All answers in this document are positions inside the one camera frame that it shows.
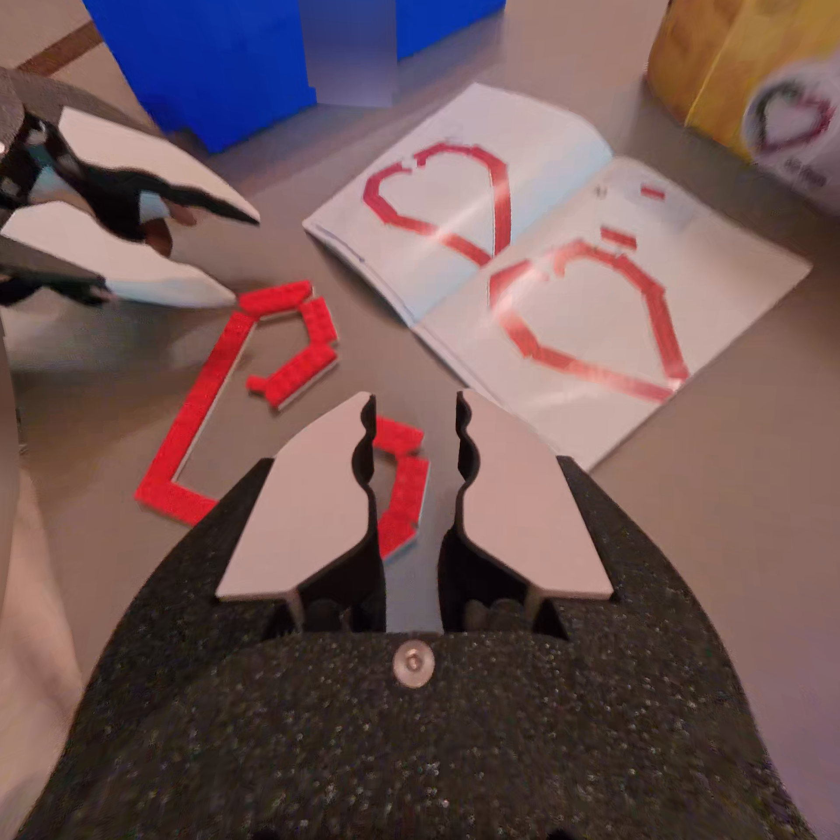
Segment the large red brick heart frame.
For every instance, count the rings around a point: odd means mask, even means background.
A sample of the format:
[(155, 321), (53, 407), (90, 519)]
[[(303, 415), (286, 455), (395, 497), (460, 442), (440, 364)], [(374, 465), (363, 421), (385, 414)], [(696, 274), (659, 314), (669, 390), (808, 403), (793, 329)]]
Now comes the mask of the large red brick heart frame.
[(134, 494), (142, 507), (189, 527), (214, 508), (215, 500), (182, 486), (179, 475), (252, 333), (262, 322), (286, 316), (300, 318), (308, 343), (274, 373), (250, 375), (250, 394), (279, 411), (338, 363), (338, 331), (326, 301), (309, 280), (240, 296)]

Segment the open instruction booklet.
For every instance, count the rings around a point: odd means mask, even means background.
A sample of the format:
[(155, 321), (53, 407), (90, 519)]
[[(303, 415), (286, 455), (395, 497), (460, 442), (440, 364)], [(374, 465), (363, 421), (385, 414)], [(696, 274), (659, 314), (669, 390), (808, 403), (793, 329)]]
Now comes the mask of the open instruction booklet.
[(584, 468), (812, 270), (578, 115), (479, 83), (302, 226), (465, 385)]

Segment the yellow and white toy box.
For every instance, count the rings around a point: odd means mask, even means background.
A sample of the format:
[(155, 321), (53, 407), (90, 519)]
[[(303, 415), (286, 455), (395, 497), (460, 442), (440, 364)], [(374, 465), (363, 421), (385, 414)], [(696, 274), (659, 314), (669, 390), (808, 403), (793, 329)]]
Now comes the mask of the yellow and white toy box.
[(670, 2), (646, 78), (684, 127), (838, 216), (838, 1)]

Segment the person's left hand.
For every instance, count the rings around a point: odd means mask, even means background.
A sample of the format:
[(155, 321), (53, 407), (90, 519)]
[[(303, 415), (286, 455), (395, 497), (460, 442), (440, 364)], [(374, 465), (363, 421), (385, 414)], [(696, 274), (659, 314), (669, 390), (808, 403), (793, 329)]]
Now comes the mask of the person's left hand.
[(165, 258), (172, 255), (173, 238), (168, 222), (184, 227), (194, 227), (197, 219), (189, 207), (176, 204), (165, 205), (166, 216), (151, 217), (140, 224), (145, 243)]

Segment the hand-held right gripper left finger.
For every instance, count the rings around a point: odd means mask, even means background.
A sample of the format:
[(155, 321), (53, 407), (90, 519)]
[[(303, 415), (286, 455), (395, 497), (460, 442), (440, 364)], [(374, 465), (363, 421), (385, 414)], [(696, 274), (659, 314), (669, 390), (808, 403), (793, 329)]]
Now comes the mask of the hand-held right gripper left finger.
[(384, 579), (373, 476), (375, 396), (357, 392), (273, 459), (226, 571), (224, 602), (360, 603)]

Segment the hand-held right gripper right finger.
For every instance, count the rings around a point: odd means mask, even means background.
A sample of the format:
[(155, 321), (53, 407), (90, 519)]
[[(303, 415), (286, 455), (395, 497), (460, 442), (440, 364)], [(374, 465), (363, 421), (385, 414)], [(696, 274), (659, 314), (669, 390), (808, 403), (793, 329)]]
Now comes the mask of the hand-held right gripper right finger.
[(456, 519), (467, 546), (541, 596), (610, 599), (613, 584), (551, 447), (474, 390), (458, 394), (457, 409), (465, 457)]

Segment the blue box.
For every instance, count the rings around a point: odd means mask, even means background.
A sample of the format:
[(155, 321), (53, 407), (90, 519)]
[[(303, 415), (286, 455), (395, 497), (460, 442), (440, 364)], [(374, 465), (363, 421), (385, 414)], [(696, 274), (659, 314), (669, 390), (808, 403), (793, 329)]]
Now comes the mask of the blue box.
[(387, 108), (400, 60), (503, 1), (84, 1), (135, 97), (209, 152), (317, 103)]

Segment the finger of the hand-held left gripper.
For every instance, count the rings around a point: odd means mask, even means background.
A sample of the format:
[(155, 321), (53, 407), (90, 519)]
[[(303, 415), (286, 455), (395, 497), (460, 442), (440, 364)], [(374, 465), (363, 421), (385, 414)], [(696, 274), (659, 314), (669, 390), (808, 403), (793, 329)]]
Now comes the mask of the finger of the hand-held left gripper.
[(64, 108), (59, 133), (84, 165), (183, 207), (258, 224), (259, 212), (217, 173), (168, 139), (74, 108)]
[(88, 270), (126, 301), (186, 309), (228, 308), (237, 301), (230, 289), (202, 270), (174, 262), (147, 244), (115, 236), (69, 204), (20, 208), (6, 221), (2, 235)]

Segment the small red brick arc piece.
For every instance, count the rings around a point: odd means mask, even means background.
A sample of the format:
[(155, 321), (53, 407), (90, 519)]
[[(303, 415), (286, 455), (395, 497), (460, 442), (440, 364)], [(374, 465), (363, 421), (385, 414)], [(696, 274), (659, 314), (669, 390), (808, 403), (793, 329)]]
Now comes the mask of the small red brick arc piece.
[(422, 520), (429, 460), (422, 456), (424, 432), (379, 415), (373, 447), (391, 457), (395, 477), (390, 499), (378, 521), (381, 559), (393, 561), (416, 538)]

